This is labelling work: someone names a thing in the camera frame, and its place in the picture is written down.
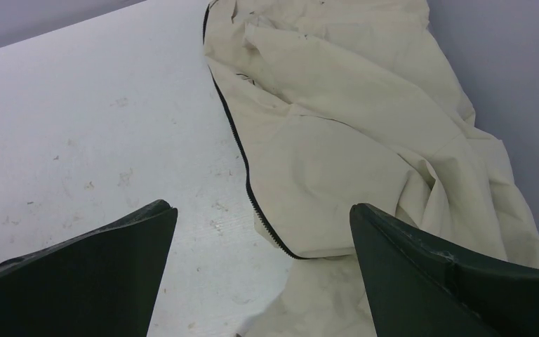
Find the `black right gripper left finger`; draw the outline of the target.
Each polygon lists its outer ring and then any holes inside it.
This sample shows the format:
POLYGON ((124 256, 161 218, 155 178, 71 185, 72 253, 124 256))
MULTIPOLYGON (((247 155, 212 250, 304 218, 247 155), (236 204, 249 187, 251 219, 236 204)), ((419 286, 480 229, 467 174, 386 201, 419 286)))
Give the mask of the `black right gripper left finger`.
POLYGON ((177 219, 157 200, 0 263, 0 336, 146 336, 177 219))

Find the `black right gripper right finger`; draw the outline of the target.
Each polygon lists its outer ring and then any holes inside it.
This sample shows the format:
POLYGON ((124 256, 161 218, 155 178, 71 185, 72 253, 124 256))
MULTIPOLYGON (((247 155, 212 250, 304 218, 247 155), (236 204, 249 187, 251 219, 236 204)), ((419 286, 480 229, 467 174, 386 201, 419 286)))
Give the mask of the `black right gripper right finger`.
POLYGON ((539 336, 539 269, 485 256, 370 204, 350 227, 379 336, 539 336))

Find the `beige zip jacket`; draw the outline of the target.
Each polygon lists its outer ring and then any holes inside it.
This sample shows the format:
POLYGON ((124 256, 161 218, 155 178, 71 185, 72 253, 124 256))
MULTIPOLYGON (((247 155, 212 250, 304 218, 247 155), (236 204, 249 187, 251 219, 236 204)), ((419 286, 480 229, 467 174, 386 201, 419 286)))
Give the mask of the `beige zip jacket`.
POLYGON ((204 55, 246 160, 256 230, 295 257, 247 336, 374 336, 350 229, 371 204, 539 269, 503 142, 429 31, 426 1, 212 1, 204 55))

